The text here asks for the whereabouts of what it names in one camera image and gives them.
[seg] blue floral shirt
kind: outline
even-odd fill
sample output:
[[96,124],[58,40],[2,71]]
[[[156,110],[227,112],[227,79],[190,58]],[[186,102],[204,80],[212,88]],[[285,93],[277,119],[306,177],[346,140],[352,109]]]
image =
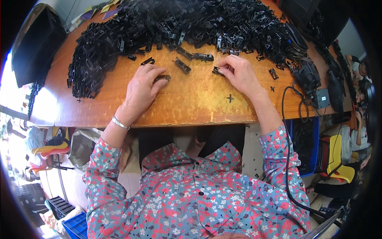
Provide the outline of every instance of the blue floral shirt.
[[[264,181],[241,174],[241,156],[230,142],[195,160],[169,144],[143,160],[141,189],[129,199],[117,182],[121,149],[99,139],[83,177],[89,238],[207,238],[233,232],[251,238],[301,237],[310,229],[310,218],[285,192],[286,137],[281,125],[259,138]],[[309,206],[299,165],[291,147],[290,192]]]

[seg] plastic bag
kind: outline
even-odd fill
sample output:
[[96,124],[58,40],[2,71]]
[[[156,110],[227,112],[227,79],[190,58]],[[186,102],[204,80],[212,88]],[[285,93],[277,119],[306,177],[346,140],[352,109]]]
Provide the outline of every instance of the plastic bag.
[[73,133],[68,159],[76,168],[86,171],[90,155],[101,134],[102,131],[96,128],[77,128]]
[[26,143],[27,154],[29,156],[28,161],[33,163],[36,166],[40,166],[42,161],[41,155],[37,154],[36,156],[34,156],[32,154],[32,149],[45,146],[43,131],[41,131],[37,127],[32,127],[28,133],[28,136],[25,139],[25,143]]

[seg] hand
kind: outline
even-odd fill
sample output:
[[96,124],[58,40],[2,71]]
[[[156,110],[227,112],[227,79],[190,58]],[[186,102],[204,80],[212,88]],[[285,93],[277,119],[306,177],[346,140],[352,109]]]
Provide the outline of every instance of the hand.
[[369,162],[370,157],[371,157],[371,154],[368,154],[367,157],[362,161],[362,163],[361,163],[361,170],[367,165],[367,163]]
[[115,113],[118,121],[129,126],[146,112],[158,92],[168,85],[166,79],[153,83],[155,78],[165,71],[166,68],[152,64],[138,67],[127,86],[126,99]]
[[255,96],[263,89],[249,61],[229,55],[223,58],[218,66],[220,67],[219,72],[224,74],[231,84],[246,96]]
[[363,119],[363,110],[361,107],[359,107],[359,114],[361,115],[361,119]]
[[362,124],[362,116],[361,116],[361,114],[358,111],[356,111],[356,118],[357,118],[358,122],[360,124]]

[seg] woman's right hand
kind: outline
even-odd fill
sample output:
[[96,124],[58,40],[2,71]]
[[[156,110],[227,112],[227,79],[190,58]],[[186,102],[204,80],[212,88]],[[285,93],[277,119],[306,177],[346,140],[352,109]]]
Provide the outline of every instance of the woman's right hand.
[[218,66],[220,67],[219,72],[224,74],[231,84],[246,96],[255,96],[263,89],[249,61],[229,55],[223,58]]
[[358,122],[360,123],[360,124],[362,124],[362,116],[361,116],[361,114],[358,112],[358,111],[356,111],[356,118],[357,118],[357,120],[358,120]]

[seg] orange chair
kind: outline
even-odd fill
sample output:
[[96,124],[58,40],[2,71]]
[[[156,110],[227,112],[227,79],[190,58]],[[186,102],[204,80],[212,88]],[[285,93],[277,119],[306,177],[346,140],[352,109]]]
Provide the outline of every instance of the orange chair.
[[29,173],[33,171],[34,174],[36,174],[38,171],[44,171],[44,170],[51,170],[52,167],[49,167],[47,164],[47,161],[45,159],[41,160],[41,165],[36,166],[33,163],[29,162],[31,167],[28,169]]
[[41,157],[43,159],[47,159],[52,154],[66,154],[67,152],[69,152],[69,149],[70,149],[70,147],[66,147],[63,149],[60,149],[60,148],[52,149],[47,153],[41,153]]

